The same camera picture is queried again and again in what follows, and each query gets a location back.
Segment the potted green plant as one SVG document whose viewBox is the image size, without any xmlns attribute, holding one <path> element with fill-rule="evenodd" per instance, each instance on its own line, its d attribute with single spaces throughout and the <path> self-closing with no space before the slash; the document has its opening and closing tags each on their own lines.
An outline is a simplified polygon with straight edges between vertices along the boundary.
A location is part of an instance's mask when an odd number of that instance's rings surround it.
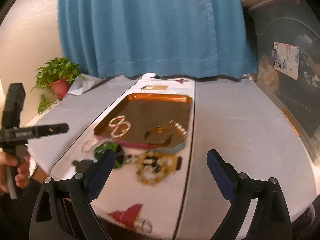
<svg viewBox="0 0 320 240">
<path fill-rule="evenodd" d="M 80 65 L 72 62 L 66 57 L 54 58 L 39 67 L 36 71 L 36 83 L 31 89 L 47 90 L 52 93 L 52 99 L 48 99 L 45 94 L 41 95 L 37 109 L 38 114 L 42 114 L 58 100 L 62 100 L 68 92 L 71 84 L 77 77 Z"/>
</svg>

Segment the pearl safety pin brooch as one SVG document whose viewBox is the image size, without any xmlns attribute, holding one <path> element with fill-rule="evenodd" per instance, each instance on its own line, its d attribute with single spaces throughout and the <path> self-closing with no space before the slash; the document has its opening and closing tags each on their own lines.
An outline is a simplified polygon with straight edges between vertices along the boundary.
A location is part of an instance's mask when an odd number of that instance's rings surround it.
<svg viewBox="0 0 320 240">
<path fill-rule="evenodd" d="M 174 129 L 176 134 L 181 137 L 182 139 L 185 139 L 187 136 L 187 130 L 179 123 L 174 120 L 169 121 L 169 126 Z"/>
</svg>

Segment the blue curtain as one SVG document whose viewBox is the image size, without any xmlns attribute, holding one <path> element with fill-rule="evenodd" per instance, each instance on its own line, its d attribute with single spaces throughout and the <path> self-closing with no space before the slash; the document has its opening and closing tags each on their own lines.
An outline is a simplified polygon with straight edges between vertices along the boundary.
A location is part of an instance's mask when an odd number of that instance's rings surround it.
<svg viewBox="0 0 320 240">
<path fill-rule="evenodd" d="M 58 0 L 63 54 L 95 77 L 257 72 L 240 0 Z"/>
</svg>

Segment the clear storage bin purple lid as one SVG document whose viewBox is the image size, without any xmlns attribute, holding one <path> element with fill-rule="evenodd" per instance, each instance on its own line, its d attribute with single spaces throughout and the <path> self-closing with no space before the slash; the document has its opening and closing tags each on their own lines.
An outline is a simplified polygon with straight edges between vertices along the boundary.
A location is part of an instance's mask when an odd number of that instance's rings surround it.
<svg viewBox="0 0 320 240">
<path fill-rule="evenodd" d="M 248 12 L 257 37 L 257 84 L 319 165 L 319 20 L 306 0 L 263 0 Z"/>
</svg>

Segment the orange metal tray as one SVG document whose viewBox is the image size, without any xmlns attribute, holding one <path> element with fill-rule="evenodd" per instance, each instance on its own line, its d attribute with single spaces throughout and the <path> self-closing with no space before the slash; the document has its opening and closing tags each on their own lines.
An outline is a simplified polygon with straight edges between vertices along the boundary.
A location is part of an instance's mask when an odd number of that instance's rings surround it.
<svg viewBox="0 0 320 240">
<path fill-rule="evenodd" d="M 110 138 L 113 128 L 108 123 L 123 115 L 131 129 L 117 141 L 128 148 L 152 149 L 175 154 L 185 148 L 186 139 L 179 137 L 169 121 L 189 126 L 193 100 L 187 95 L 133 93 L 125 96 L 94 128 L 98 138 Z"/>
</svg>

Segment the grey white table cloth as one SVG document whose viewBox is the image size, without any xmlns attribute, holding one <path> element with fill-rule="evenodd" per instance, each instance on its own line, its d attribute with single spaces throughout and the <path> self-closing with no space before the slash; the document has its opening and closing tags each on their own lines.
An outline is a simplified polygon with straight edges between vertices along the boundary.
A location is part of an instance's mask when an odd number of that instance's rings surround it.
<svg viewBox="0 0 320 240">
<path fill-rule="evenodd" d="M 141 155 L 172 136 L 157 152 L 171 170 L 159 183 L 142 183 L 128 163 L 108 178 L 93 209 L 107 226 L 158 239 L 209 239 L 230 204 L 206 163 L 216 149 L 251 178 L 277 178 L 292 220 L 316 199 L 319 186 L 302 143 L 278 107 L 252 81 L 116 77 L 89 92 L 68 95 L 39 120 L 65 122 L 69 132 L 30 142 L 31 155 L 56 180 L 71 178 L 108 138 L 108 122 L 124 115 L 131 124 L 120 140 L 126 154 Z"/>
</svg>

